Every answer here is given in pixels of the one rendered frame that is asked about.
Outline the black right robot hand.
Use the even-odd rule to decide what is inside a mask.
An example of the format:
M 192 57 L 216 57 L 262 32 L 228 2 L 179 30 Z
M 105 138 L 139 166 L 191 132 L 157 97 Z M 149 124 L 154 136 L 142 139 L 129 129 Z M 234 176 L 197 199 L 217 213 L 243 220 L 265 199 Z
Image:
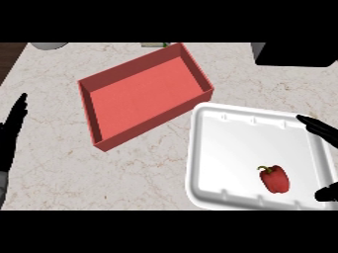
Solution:
M 297 115 L 296 118 L 306 125 L 306 130 L 322 137 L 322 139 L 338 149 L 338 128 L 321 120 Z M 315 200 L 319 202 L 338 202 L 338 182 L 333 183 L 315 192 Z

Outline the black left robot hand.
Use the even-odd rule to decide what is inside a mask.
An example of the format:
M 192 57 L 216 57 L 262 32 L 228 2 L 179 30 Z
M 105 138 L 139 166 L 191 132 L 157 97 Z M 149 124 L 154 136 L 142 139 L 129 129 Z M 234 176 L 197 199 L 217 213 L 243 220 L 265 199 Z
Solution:
M 0 123 L 0 172 L 9 172 L 15 159 L 16 141 L 28 114 L 28 94 L 24 93 L 12 107 L 6 122 Z

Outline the red bell pepper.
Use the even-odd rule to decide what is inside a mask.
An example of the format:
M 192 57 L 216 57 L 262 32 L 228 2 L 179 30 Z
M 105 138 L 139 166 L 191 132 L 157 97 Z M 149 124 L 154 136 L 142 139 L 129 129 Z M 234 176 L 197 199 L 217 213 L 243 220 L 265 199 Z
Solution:
M 260 166 L 257 170 L 260 171 L 260 178 L 269 192 L 274 194 L 287 193 L 290 180 L 281 166 Z

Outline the white foam tray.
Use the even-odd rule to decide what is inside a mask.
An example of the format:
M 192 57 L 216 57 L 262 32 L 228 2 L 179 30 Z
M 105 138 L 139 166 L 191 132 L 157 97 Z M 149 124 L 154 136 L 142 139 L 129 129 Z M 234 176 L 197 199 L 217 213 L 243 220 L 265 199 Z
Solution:
M 287 193 L 269 192 L 260 166 L 280 165 Z M 191 115 L 185 189 L 209 210 L 338 211 L 315 192 L 338 181 L 327 142 L 294 113 L 201 103 Z

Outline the red cardboard box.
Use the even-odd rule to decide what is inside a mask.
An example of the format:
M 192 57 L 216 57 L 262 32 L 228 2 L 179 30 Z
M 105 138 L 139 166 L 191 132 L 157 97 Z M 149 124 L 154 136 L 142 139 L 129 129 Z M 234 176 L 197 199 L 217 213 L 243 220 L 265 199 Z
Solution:
M 111 150 L 212 99 L 214 87 L 183 43 L 78 81 L 93 146 Z

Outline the black appliance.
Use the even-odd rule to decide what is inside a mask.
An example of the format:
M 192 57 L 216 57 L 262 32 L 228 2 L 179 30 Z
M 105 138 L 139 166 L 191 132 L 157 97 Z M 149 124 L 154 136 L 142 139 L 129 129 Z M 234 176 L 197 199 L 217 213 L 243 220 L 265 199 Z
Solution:
M 253 42 L 257 65 L 328 67 L 338 60 L 338 42 Z

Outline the grey round container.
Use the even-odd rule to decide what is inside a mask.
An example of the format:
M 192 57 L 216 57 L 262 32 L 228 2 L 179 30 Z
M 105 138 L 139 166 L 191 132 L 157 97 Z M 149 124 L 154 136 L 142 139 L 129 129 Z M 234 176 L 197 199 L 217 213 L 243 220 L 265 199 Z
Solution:
M 31 42 L 31 45 L 40 50 L 53 50 L 62 48 L 68 42 Z

